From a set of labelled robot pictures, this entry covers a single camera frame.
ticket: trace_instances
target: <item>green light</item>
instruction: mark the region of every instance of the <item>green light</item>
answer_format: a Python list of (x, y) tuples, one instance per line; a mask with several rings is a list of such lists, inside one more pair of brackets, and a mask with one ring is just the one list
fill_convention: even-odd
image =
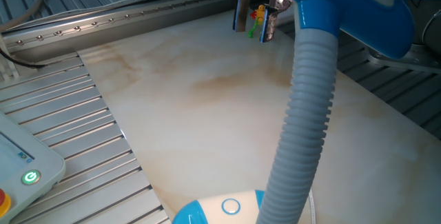
[(32, 185), (40, 179), (40, 172), (37, 170), (27, 171), (22, 177), (21, 182), (25, 185)]

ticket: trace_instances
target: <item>aluminum slatted table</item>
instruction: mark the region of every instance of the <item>aluminum slatted table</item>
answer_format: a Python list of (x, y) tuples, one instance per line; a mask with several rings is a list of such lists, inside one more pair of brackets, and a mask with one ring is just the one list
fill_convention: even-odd
[(0, 82), (0, 111), (66, 162), (63, 180), (11, 223), (171, 223), (76, 54)]

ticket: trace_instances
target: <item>metal frame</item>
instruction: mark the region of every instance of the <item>metal frame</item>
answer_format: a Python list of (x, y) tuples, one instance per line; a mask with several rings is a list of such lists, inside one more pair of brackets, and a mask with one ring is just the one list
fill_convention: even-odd
[(430, 51), (425, 45), (413, 44), (410, 51), (401, 59), (390, 59), (369, 48), (368, 60), (375, 65), (441, 74), (441, 61), (438, 57), (439, 55)]
[(36, 63), (233, 8), (232, 0), (166, 0), (13, 30), (4, 41), (21, 60)]

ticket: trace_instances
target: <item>brown stain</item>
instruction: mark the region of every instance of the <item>brown stain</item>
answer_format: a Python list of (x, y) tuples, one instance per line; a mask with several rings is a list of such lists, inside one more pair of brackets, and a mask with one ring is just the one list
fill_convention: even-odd
[[(431, 168), (437, 170), (437, 173), (441, 173), (440, 169), (440, 160), (438, 159), (438, 153), (433, 152), (432, 157), (430, 155), (429, 149), (438, 149), (440, 151), (439, 141), (433, 138), (429, 133), (424, 130), (418, 130), (417, 135), (415, 135), (415, 139), (412, 142), (417, 143), (416, 152), (418, 154), (418, 159), (416, 161), (408, 161), (404, 158), (397, 157), (407, 166), (407, 175), (403, 176), (401, 181), (400, 195), (404, 198), (404, 203), (393, 212), (393, 219), (391, 219), (387, 223), (410, 223), (409, 217), (414, 216), (414, 207), (416, 205), (416, 201), (420, 197), (420, 189), (424, 187), (424, 181), (428, 180), (427, 171), (424, 170), (425, 164), (432, 164)], [(397, 133), (397, 139), (408, 139), (406, 136), (406, 130)]]
[(141, 78), (141, 68), (135, 68), (130, 65), (130, 62), (127, 62), (127, 60), (121, 54), (116, 52), (112, 46), (106, 44), (103, 45), (102, 48), (107, 50), (106, 54), (111, 57), (97, 63), (91, 63), (89, 67), (95, 67), (95, 70), (99, 70), (102, 63), (114, 64), (114, 69), (112, 71), (100, 74), (100, 78), (97, 80), (98, 82), (112, 82), (112, 87), (106, 87), (108, 89), (105, 92), (106, 94), (113, 94), (120, 90), (126, 89)]

